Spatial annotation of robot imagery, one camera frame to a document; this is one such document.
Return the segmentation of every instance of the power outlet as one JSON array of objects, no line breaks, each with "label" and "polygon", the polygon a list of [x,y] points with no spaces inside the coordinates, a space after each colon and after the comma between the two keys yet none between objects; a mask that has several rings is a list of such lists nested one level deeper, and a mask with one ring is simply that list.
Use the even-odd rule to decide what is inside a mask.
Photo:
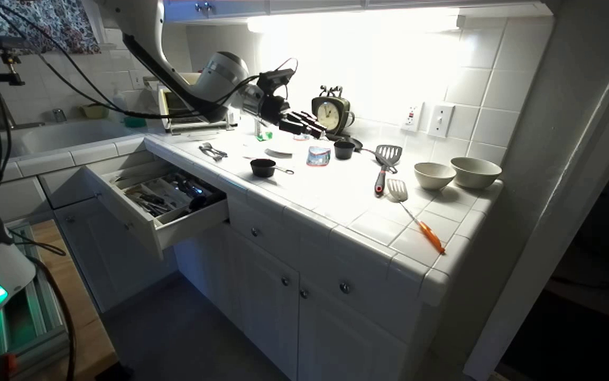
[{"label": "power outlet", "polygon": [[446,140],[450,120],[453,120],[454,106],[453,104],[435,104],[430,120],[428,136]]},{"label": "power outlet", "polygon": [[422,116],[423,116],[423,104],[411,106],[411,110],[409,110],[409,115],[406,115],[406,118],[404,118],[402,128],[415,133],[415,130],[418,128]]}]

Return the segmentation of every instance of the orange-handled tool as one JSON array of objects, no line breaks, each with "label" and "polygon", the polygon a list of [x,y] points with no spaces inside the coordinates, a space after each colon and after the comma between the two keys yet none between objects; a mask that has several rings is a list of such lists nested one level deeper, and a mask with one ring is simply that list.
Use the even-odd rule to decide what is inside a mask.
[{"label": "orange-handled tool", "polygon": [[437,253],[446,253],[444,244],[441,244],[441,236],[430,228],[426,221],[417,221],[418,231],[426,234],[426,239],[435,247]]},{"label": "orange-handled tool", "polygon": [[430,228],[430,225],[417,220],[404,203],[399,203],[399,204],[406,210],[406,214],[413,218],[413,221],[418,227],[418,231],[426,234],[426,239],[435,247],[435,251],[444,255],[446,247],[444,247],[444,244],[441,244],[441,236]]}]

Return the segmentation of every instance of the open drawer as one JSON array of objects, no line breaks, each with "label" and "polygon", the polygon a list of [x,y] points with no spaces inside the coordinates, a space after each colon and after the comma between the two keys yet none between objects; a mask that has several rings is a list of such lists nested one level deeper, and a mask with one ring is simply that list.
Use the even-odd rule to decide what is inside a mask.
[{"label": "open drawer", "polygon": [[223,191],[164,160],[118,172],[88,167],[88,175],[105,210],[159,255],[228,218]]}]

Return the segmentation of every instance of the clock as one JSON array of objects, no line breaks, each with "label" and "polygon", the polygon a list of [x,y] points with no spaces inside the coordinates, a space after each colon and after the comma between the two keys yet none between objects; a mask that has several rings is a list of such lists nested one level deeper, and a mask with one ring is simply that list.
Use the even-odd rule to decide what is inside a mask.
[{"label": "clock", "polygon": [[343,87],[321,87],[321,93],[312,99],[312,111],[327,136],[341,136],[353,122],[351,104],[343,98]]}]

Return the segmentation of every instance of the white bowl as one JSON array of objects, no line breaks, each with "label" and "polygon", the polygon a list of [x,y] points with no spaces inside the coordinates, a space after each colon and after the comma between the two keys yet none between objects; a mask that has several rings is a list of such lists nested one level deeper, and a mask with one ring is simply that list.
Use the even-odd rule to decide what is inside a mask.
[{"label": "white bowl", "polygon": [[423,189],[435,191],[444,189],[454,177],[454,169],[449,165],[423,160],[415,165],[415,175]]},{"label": "white bowl", "polygon": [[457,172],[454,183],[462,189],[489,189],[502,175],[502,167],[492,160],[454,157],[450,163]]}]

